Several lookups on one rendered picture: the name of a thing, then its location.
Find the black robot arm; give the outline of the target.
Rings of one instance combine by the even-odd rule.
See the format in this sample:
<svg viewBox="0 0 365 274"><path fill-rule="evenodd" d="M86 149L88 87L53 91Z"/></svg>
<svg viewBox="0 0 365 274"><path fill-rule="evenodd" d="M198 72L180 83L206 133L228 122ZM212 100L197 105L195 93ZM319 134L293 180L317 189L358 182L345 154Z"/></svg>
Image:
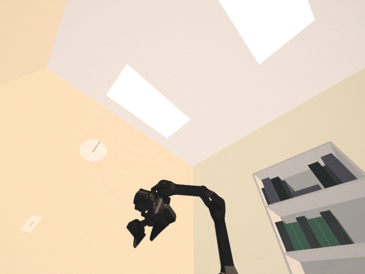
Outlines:
<svg viewBox="0 0 365 274"><path fill-rule="evenodd" d="M172 195L198 196L202 199L204 204L209 208L210 215L214 221L221 265L220 273L218 274L238 274L234 266L225 224L225 201L204 185L181 185L169 180L160 180L151 188L151 191L140 188L136 192L134 197L135 210L141 212L141 216L143 217L143 214L147 210L156 209L156 201L162 203L163 206L165 204L170 205L170 196Z"/></svg>

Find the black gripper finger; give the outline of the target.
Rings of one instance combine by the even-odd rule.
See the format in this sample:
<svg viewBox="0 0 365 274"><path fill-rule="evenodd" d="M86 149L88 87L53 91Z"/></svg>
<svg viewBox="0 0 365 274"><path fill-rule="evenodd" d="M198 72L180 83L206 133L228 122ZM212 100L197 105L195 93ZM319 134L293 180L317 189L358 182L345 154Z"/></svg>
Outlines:
<svg viewBox="0 0 365 274"><path fill-rule="evenodd" d="M146 234L137 223L131 225L131 228L135 232L133 247L136 248L140 244L140 242L144 239Z"/></svg>
<svg viewBox="0 0 365 274"><path fill-rule="evenodd" d="M154 214L154 224L150 235L150 241L152 242L167 226L169 226L169 222L161 212Z"/></svg>

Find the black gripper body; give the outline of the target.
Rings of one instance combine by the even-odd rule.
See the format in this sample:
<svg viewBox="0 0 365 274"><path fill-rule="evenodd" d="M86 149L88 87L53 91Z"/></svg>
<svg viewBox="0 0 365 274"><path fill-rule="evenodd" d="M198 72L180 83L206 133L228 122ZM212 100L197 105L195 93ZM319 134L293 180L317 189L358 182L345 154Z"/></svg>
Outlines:
<svg viewBox="0 0 365 274"><path fill-rule="evenodd" d="M127 229L133 235L133 237L134 237L135 232L131 228L131 225L137 223L141 227L141 229L145 232L145 227L146 226L153 227L154 214L156 214L158 212L161 212L164 215L164 217L169 222L169 224L175 222L176 213L174 212L174 210L171 208L171 206L169 204L166 204L166 205L163 206L162 203L160 203L158 201L156 201L155 204L156 204L156 209L155 210L149 209L146 213L143 214L145 219L140 221L137 218L137 219L134 219L133 221L128 223Z"/></svg>

